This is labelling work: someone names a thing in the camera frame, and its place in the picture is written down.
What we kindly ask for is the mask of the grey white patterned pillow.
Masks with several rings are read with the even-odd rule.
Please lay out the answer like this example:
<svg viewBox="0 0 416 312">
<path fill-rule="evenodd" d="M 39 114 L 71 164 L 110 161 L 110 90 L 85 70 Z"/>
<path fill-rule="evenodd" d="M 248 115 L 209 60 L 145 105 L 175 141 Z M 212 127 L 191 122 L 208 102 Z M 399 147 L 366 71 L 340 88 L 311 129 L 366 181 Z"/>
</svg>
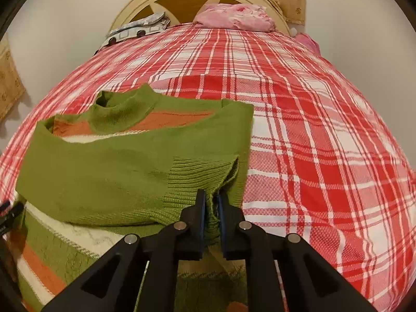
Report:
<svg viewBox="0 0 416 312">
<path fill-rule="evenodd" d="M 171 20 L 164 12 L 151 14 L 137 21 L 126 23 L 114 30 L 110 30 L 97 52 L 104 47 L 132 39 L 141 38 L 163 32 L 169 26 Z"/>
</svg>

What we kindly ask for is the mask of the pink cloth beside bed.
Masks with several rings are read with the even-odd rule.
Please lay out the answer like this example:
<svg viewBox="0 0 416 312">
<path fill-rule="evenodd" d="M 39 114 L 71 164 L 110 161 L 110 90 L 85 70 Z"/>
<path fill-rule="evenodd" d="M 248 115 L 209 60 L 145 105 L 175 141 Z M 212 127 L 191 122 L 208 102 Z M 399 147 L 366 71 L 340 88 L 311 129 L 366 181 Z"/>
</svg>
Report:
<svg viewBox="0 0 416 312">
<path fill-rule="evenodd" d="M 297 33 L 294 37 L 294 40 L 301 43 L 303 46 L 307 47 L 310 51 L 314 52 L 317 55 L 321 55 L 320 47 L 317 42 L 315 42 L 308 34 L 306 33 Z"/>
</svg>

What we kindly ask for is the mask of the pink floral blanket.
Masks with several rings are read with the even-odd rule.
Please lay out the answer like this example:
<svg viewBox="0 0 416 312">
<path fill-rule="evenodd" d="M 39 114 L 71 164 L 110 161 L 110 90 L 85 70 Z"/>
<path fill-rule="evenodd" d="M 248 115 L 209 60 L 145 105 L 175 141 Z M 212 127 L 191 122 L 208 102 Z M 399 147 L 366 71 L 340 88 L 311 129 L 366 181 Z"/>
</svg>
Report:
<svg viewBox="0 0 416 312">
<path fill-rule="evenodd" d="M 274 20 L 255 4 L 206 4 L 192 21 L 201 28 L 273 32 Z"/>
</svg>

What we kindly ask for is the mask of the red white plaid bedsheet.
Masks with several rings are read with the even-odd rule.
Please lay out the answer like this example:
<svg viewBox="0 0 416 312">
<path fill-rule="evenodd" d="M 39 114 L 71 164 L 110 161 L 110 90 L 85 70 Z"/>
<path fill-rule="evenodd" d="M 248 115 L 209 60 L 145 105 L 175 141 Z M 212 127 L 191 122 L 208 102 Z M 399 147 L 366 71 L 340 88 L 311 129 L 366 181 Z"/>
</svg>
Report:
<svg viewBox="0 0 416 312">
<path fill-rule="evenodd" d="M 237 207 L 245 219 L 273 235 L 300 235 L 375 311 L 410 308 L 415 171 L 361 92 L 280 32 L 180 25 L 99 50 L 41 100 L 1 154 L 1 202 L 25 209 L 14 189 L 22 146 L 39 121 L 83 113 L 102 91 L 144 84 L 165 96 L 251 104 L 249 168 Z M 8 245 L 12 229 L 1 238 L 1 284 L 10 290 L 1 310 L 31 311 Z M 181 261 L 178 278 L 181 264 L 202 263 L 204 243 L 202 260 Z M 221 311 L 248 310 L 245 262 L 225 260 L 219 242 L 214 262 L 241 274 L 240 284 L 215 290 L 228 303 Z M 175 296 L 175 310 L 185 311 L 177 308 L 178 279 Z"/>
</svg>

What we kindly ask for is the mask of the beige left window curtain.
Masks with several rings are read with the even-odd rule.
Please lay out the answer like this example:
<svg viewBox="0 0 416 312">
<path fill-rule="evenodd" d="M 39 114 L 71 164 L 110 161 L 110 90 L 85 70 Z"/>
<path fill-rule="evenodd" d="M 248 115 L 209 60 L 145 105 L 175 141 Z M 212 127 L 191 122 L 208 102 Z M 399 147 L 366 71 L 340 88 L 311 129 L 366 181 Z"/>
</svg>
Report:
<svg viewBox="0 0 416 312">
<path fill-rule="evenodd" d="M 16 69 L 8 38 L 1 40 L 0 54 L 0 120 L 3 121 L 26 89 Z"/>
</svg>

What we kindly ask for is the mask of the green orange striped sweater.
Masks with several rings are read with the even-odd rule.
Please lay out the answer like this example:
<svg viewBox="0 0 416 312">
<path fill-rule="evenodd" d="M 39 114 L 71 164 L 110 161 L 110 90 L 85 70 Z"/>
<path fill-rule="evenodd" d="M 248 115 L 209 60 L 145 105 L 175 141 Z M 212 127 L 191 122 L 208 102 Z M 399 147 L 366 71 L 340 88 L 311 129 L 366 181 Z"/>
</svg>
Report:
<svg viewBox="0 0 416 312">
<path fill-rule="evenodd" d="M 214 197 L 243 202 L 252 120 L 251 104 L 165 96 L 146 84 L 39 121 L 22 146 L 14 196 L 25 209 L 8 243 L 24 305 L 40 311 L 123 235 L 158 233 L 203 190 L 208 247 L 200 265 L 180 265 L 177 308 L 224 310 L 214 292 L 240 284 L 241 273 L 214 262 Z"/>
</svg>

